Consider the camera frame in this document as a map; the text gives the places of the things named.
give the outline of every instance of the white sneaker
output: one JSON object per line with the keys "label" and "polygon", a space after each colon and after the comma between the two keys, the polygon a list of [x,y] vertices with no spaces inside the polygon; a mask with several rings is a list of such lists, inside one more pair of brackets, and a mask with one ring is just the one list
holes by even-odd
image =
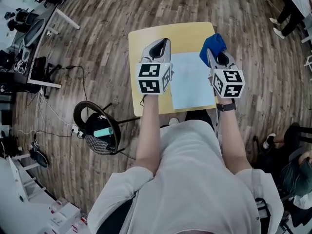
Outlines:
{"label": "white sneaker", "polygon": [[267,136],[267,139],[263,142],[263,145],[262,145],[263,149],[269,149],[272,146],[267,141],[270,137],[275,137],[275,136],[276,136],[276,134],[270,134]]}
{"label": "white sneaker", "polygon": [[179,120],[176,117],[172,117],[169,121],[169,126],[179,124]]}
{"label": "white sneaker", "polygon": [[285,37],[283,36],[282,32],[279,31],[278,29],[273,28],[273,31],[274,31],[274,33],[275,33],[277,36],[281,37],[282,39],[285,38]]}
{"label": "white sneaker", "polygon": [[274,24],[276,24],[277,26],[280,26],[281,24],[275,19],[275,18],[270,18],[270,21]]}

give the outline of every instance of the yellow table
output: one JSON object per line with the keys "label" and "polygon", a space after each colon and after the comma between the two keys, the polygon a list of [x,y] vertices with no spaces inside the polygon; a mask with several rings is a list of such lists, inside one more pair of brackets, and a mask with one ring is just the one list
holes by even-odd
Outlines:
{"label": "yellow table", "polygon": [[[142,116],[143,107],[140,105],[142,94],[137,89],[136,67],[141,60],[142,52],[146,46],[160,38],[169,38],[171,41],[171,54],[200,52],[206,38],[215,33],[210,22],[189,22],[162,25],[129,33],[129,59],[133,108],[136,116]],[[163,95],[159,96],[159,113],[169,114],[200,109],[216,108],[215,104],[205,107],[194,107],[174,110],[171,98],[170,85]]]}

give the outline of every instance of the blue cloth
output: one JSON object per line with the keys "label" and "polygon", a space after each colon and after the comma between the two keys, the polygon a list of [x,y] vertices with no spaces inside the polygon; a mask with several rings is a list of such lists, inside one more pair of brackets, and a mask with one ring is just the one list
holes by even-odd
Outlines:
{"label": "blue cloth", "polygon": [[207,57],[207,49],[210,49],[215,57],[219,55],[219,53],[223,50],[226,50],[226,45],[222,36],[219,33],[212,35],[207,38],[204,42],[204,45],[199,53],[199,57],[201,60],[209,67],[208,57]]}

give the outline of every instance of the black and white marker cube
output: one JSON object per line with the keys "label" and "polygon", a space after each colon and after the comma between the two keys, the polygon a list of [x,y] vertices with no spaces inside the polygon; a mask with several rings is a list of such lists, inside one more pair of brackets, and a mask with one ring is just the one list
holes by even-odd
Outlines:
{"label": "black and white marker cube", "polygon": [[240,98],[245,87],[243,71],[214,69],[212,85],[221,98]]}
{"label": "black and white marker cube", "polygon": [[144,95],[163,94],[172,78],[172,63],[148,62],[136,65],[137,88]]}

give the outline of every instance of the black watch strap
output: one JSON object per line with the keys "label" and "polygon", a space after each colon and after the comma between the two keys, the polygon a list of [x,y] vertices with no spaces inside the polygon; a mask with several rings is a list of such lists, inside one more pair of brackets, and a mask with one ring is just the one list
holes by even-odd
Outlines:
{"label": "black watch strap", "polygon": [[219,111],[230,111],[230,110],[236,110],[236,102],[234,99],[232,99],[231,104],[223,105],[223,104],[217,104],[216,105],[217,109]]}

